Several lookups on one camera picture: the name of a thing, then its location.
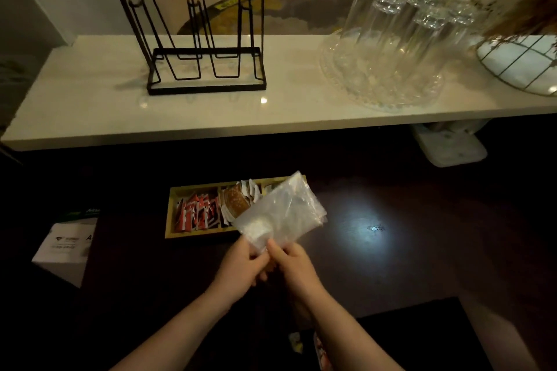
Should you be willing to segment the person's right hand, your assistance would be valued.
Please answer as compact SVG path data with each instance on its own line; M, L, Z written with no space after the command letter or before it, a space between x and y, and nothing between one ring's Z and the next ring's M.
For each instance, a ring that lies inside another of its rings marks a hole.
M290 257L288 266L279 266L289 290L306 306L324 300L327 292L304 248L297 242L280 247Z

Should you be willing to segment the person's left hand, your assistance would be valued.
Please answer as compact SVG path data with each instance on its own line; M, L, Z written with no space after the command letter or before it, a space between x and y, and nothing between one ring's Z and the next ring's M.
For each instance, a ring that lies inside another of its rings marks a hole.
M258 279L265 281L267 266L249 266L241 259L241 236L228 249L207 293L226 309L243 297Z

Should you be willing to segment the clear plastic bag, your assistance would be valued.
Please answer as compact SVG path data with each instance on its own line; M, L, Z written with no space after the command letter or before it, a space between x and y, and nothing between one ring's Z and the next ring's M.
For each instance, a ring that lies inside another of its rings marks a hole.
M261 254L272 239L283 247L327 221L327 212L299 171L233 219L232 224Z

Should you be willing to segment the person's left forearm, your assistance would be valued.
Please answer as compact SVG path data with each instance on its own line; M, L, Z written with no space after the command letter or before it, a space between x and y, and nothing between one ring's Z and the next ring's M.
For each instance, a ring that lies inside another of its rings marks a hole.
M109 371L184 371L209 331L240 297L210 287Z

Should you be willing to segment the person's right forearm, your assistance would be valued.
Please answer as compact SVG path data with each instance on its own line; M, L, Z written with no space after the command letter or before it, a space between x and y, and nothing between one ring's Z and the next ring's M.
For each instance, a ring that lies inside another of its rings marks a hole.
M295 293L335 371L404 371L322 286Z

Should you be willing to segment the brown sachet packets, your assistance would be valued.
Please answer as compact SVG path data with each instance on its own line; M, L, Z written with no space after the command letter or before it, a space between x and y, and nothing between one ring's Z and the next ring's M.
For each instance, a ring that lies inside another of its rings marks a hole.
M227 223L233 223L250 207L249 199L242 192L242 185L238 182L220 192L220 209Z

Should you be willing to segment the white sachet packets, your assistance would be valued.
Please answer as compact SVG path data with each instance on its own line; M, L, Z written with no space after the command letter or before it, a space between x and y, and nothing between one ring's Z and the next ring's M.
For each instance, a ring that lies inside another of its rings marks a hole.
M249 205L253 205L262 198L260 185L253 179L241 180L237 182L240 185L240 192Z

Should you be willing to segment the row of red sachets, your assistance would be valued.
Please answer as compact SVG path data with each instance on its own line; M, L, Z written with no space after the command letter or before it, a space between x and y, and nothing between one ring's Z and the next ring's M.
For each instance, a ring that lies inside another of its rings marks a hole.
M175 203L172 232L192 234L222 228L220 200L217 194L193 193Z

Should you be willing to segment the wooden sachet tray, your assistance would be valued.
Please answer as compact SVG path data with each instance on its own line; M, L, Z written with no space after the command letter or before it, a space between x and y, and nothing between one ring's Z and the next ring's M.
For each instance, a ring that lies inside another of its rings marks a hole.
M268 194L271 190L278 186L279 183L286 180L288 177L274 177L274 178L260 178L253 179L257 184L260 185L262 195ZM172 187L169 193L168 200L168 211L165 224L165 238L174 239L180 237L193 237L193 236L204 236L206 234L226 234L231 232L236 232L237 229L231 223L227 223L224 216L220 210L221 218L223 221L222 228L210 230L207 232L195 231L192 234L178 234L173 233L171 228L174 219L175 203L182 197L188 197L193 193L212 193L220 196L220 192L230 186L235 185L239 181L232 182L219 182L219 183L206 183L200 185L184 185L179 187Z

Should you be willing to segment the round clear glass tray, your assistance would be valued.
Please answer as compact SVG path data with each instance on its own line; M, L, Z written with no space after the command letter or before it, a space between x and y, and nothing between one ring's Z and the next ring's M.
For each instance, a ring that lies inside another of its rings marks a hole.
M320 45L319 65L327 81L359 105L387 113L402 113L412 108L432 105L440 97L446 79L443 67L434 65L432 57L419 61L404 50L395 50L394 43L380 52L376 64L350 52L356 42L357 30L341 38L342 29L326 36Z

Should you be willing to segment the white cardboard box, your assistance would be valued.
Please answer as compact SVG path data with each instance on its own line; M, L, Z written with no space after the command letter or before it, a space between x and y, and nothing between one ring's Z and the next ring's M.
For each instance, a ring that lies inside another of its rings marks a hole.
M61 214L32 263L80 288L99 216L98 208Z

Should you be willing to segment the group of clear drinking glasses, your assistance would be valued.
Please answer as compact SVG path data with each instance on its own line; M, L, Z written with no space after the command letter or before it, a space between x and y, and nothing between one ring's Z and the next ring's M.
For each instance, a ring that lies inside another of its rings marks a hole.
M443 67L465 42L478 16L470 0L353 0L341 38L357 30L348 51L376 69L380 52L390 43L421 61L432 57Z

